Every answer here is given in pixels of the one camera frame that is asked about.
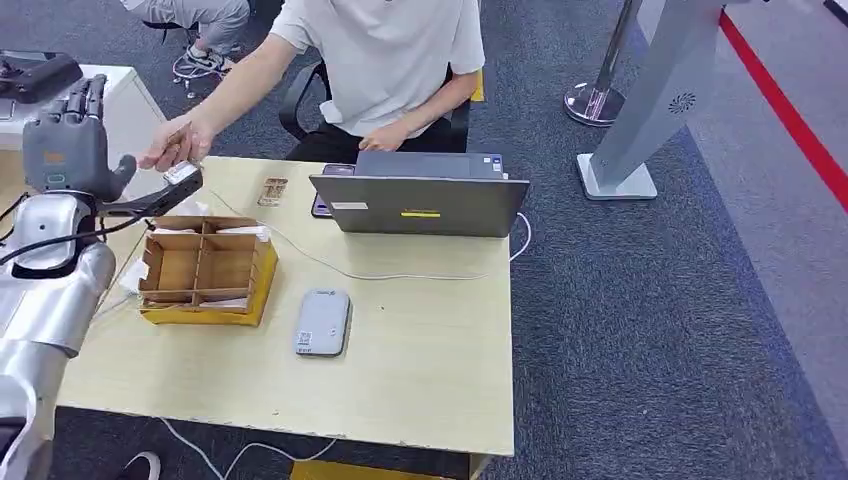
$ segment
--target black pants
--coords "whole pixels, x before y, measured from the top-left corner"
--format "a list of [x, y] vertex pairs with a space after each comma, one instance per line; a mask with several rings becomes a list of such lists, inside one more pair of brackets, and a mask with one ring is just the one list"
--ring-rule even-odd
[[[362, 137], [354, 137], [335, 125], [321, 122], [317, 130], [308, 133], [286, 155], [286, 160], [355, 164], [361, 141]], [[424, 133], [403, 142], [398, 151], [450, 152], [450, 121], [445, 118], [436, 120]]]

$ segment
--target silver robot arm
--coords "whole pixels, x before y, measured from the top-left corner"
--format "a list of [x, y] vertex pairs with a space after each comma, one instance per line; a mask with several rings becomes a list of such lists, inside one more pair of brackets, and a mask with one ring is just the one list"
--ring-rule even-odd
[[[108, 169], [105, 82], [102, 75], [81, 82], [24, 128], [24, 171], [38, 194], [20, 203], [0, 249], [0, 480], [47, 478], [65, 366], [115, 274], [115, 255], [99, 236], [163, 215], [203, 184], [200, 170], [183, 164], [161, 191], [111, 203], [132, 179], [135, 159]], [[96, 230], [107, 216], [129, 220]]]

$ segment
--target cardboard organizer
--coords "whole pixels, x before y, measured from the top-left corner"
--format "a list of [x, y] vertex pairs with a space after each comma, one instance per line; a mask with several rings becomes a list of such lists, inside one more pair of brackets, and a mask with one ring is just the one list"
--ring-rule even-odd
[[[147, 278], [139, 282], [141, 314], [153, 323], [258, 326], [277, 266], [271, 241], [217, 233], [258, 226], [234, 217], [162, 217], [156, 226], [196, 233], [152, 233], [145, 239]], [[247, 298], [247, 306], [204, 306]]]

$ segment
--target smartphone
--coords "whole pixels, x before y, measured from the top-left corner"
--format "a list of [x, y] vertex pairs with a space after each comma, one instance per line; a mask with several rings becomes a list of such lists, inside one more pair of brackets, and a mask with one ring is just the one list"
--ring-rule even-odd
[[303, 297], [294, 333], [298, 355], [336, 357], [344, 349], [350, 297], [342, 290], [314, 289]]
[[[322, 173], [324, 175], [353, 175], [353, 170], [355, 168], [355, 165], [328, 163], [324, 166], [324, 171]], [[333, 214], [330, 213], [330, 209], [324, 203], [324, 200], [321, 200], [321, 197], [317, 193], [315, 194], [315, 201], [312, 202], [312, 216], [315, 218], [333, 218]]]

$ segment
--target red tape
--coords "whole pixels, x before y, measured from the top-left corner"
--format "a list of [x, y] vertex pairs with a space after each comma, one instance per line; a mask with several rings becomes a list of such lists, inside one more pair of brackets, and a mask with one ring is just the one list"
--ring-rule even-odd
[[795, 140], [795, 143], [807, 157], [810, 165], [818, 172], [822, 181], [827, 188], [833, 192], [833, 195], [842, 204], [842, 208], [848, 212], [848, 175], [842, 170], [842, 167], [836, 163], [827, 148], [821, 143], [819, 138], [813, 133], [809, 125], [798, 113], [798, 110], [792, 106], [789, 99], [780, 89], [780, 86], [774, 80], [774, 77], [766, 70], [763, 62], [757, 58], [754, 50], [745, 40], [733, 20], [727, 16], [726, 12], [722, 12], [719, 20], [721, 29], [730, 41], [730, 45], [736, 50], [736, 55], [745, 65], [748, 74], [754, 79], [754, 83], [760, 89], [760, 92], [765, 97], [769, 105], [771, 105], [774, 113], [780, 119], [786, 131]]

